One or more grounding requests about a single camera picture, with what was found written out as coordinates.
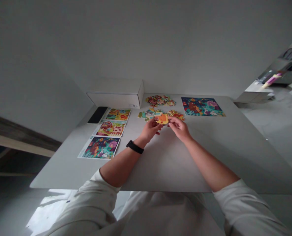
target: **watch strap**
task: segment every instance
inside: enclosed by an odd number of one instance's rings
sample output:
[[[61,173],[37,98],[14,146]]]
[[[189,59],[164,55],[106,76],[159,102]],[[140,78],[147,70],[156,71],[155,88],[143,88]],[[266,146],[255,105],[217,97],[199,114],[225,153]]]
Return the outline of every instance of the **watch strap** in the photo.
[[[136,144],[133,143],[133,141],[129,141],[128,144],[126,145],[127,148],[132,149],[133,151],[142,154],[143,153],[143,149],[138,147]]]

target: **wooden beam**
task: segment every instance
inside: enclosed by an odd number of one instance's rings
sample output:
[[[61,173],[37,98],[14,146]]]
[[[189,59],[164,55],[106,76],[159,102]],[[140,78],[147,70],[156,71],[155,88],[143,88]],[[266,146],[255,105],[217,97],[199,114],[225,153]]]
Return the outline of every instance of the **wooden beam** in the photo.
[[[31,153],[46,156],[46,157],[52,157],[55,153],[54,151],[50,151],[41,147],[20,142],[20,141],[7,138],[1,135],[0,135],[0,146],[12,148],[16,150],[21,150],[21,151],[26,151],[26,152],[31,152]]]
[[[6,173],[0,172],[0,176],[9,177],[9,176],[36,176],[37,173]]]
[[[22,143],[57,151],[61,142],[0,117],[0,136]]]

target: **orange puzzle piece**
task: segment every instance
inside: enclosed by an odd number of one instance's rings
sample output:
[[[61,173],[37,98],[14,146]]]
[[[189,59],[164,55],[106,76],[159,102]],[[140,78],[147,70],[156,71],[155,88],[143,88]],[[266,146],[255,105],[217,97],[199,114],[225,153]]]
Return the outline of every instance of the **orange puzzle piece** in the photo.
[[[163,124],[163,125],[166,125],[169,123],[168,114],[164,113],[157,117],[158,117],[157,123]]]

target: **hand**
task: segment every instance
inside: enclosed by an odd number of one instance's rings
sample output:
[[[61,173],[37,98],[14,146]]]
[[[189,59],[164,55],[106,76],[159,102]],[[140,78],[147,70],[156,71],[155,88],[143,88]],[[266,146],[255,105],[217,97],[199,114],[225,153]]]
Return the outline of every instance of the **hand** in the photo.
[[[188,131],[187,125],[180,119],[169,116],[168,127],[171,127],[173,132],[183,143],[193,140],[192,136]]]
[[[160,134],[158,131],[161,130],[162,127],[163,127],[162,124],[158,124],[155,121],[155,118],[152,118],[146,123],[139,137],[146,140],[147,143],[149,143],[153,136],[155,136],[155,134]]]

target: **white box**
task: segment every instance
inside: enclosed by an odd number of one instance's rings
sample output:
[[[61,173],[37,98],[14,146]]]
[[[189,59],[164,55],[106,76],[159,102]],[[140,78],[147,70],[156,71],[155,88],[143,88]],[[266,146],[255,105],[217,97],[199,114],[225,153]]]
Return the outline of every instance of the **white box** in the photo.
[[[140,108],[144,96],[143,80],[101,78],[87,91],[98,107]]]

